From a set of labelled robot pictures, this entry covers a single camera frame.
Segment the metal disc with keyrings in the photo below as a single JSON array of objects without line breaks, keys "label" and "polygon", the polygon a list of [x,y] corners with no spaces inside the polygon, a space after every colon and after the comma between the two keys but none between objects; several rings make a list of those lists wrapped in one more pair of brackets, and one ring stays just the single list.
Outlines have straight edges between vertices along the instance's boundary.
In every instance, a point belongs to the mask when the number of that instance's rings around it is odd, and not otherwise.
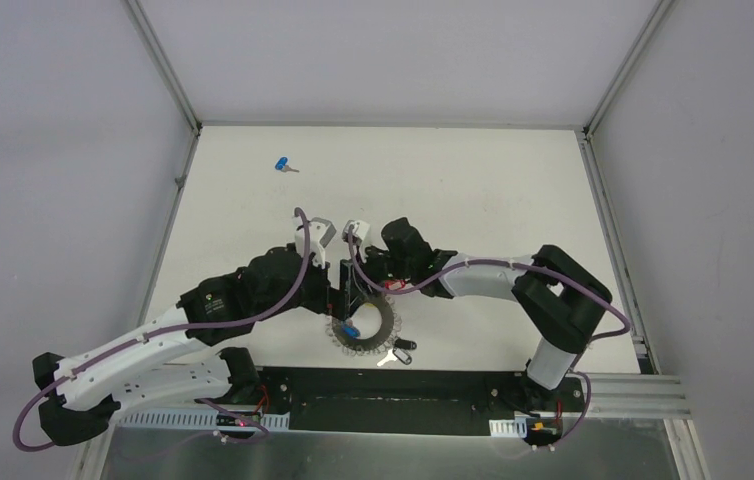
[{"label": "metal disc with keyrings", "polygon": [[[355,326],[361,333],[359,338],[346,335],[343,324]],[[370,304],[361,307],[347,322],[328,318],[325,333],[333,345],[348,356],[368,356],[386,353],[401,330],[402,320],[394,308],[394,303],[385,296],[375,296]]]}]

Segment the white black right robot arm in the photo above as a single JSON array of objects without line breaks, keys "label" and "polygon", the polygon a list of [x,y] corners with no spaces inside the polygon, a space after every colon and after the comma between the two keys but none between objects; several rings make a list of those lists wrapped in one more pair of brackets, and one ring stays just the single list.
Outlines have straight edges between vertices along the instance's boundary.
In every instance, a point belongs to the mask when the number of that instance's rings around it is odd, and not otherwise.
[{"label": "white black right robot arm", "polygon": [[383,227],[384,245],[369,240],[369,226],[349,221],[342,239],[359,280],[381,293],[403,282],[398,294],[431,298],[483,297],[517,302],[541,339],[520,384],[522,400],[536,410],[560,397],[560,384],[585,352],[603,316],[610,290],[556,245],[519,258],[482,258],[433,248],[407,218]]}]

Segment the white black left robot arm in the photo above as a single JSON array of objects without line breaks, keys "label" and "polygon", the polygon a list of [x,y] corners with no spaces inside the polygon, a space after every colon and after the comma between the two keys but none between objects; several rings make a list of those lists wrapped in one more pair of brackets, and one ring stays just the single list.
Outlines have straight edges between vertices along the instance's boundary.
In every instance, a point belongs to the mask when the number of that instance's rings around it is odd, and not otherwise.
[{"label": "white black left robot arm", "polygon": [[153,321],[87,353],[34,358],[33,400],[51,446],[72,446],[155,403],[269,403],[250,352],[226,341],[290,310],[347,321],[372,294],[351,261],[329,265],[295,246],[274,247],[232,273],[201,281]]}]

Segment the red key tag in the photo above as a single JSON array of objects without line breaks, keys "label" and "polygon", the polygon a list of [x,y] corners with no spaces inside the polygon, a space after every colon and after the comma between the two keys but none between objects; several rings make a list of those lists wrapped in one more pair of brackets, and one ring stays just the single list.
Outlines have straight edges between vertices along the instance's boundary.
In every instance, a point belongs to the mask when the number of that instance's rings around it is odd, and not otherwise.
[{"label": "red key tag", "polygon": [[406,282],[399,279],[389,280],[383,284],[383,287],[389,291],[403,290],[406,287]]}]

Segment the blue key tag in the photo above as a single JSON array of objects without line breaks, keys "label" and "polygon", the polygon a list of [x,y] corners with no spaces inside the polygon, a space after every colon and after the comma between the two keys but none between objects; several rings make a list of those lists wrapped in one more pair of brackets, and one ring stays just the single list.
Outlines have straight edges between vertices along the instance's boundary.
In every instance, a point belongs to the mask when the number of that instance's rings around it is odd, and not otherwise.
[{"label": "blue key tag", "polygon": [[359,338],[361,335],[360,331],[353,325],[343,324],[341,329],[346,335],[351,338]]}]

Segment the dark blue tag key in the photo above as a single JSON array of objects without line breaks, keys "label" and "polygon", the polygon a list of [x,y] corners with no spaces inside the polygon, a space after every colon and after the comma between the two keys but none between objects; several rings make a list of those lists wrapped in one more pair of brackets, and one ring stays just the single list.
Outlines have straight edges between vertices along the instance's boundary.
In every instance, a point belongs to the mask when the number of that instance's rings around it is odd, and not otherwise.
[{"label": "dark blue tag key", "polygon": [[417,349],[417,343],[412,340],[396,338],[393,343],[392,353],[397,361],[404,365],[410,365],[413,361],[411,353]]}]

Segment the silver key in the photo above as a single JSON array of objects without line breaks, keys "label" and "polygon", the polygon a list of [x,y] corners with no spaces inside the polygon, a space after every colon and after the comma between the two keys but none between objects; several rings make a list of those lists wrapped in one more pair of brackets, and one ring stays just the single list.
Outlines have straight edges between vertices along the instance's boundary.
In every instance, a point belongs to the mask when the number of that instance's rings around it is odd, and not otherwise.
[{"label": "silver key", "polygon": [[381,360],[378,361],[377,366],[383,367],[397,361],[398,361],[398,357],[395,355],[395,353],[393,351],[388,351],[386,355]]}]

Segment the blue capped key far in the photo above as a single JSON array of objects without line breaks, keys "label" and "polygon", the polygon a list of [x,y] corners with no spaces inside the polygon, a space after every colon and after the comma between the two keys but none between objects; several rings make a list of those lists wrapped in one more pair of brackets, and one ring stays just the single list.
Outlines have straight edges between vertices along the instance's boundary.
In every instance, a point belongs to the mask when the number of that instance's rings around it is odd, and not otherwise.
[{"label": "blue capped key far", "polygon": [[283,173],[298,173],[299,170],[289,164],[287,157],[280,157],[275,164],[275,169]]}]

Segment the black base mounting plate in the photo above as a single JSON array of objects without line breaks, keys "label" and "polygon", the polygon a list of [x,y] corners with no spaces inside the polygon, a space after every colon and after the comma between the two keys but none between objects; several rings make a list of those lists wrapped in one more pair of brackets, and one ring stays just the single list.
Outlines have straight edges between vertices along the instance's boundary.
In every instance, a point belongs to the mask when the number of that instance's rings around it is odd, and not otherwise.
[{"label": "black base mounting plate", "polygon": [[295,431],[487,437],[493,421],[537,417],[560,425],[585,406],[583,383],[553,391],[519,372],[264,367],[244,374],[219,404],[285,415]]}]

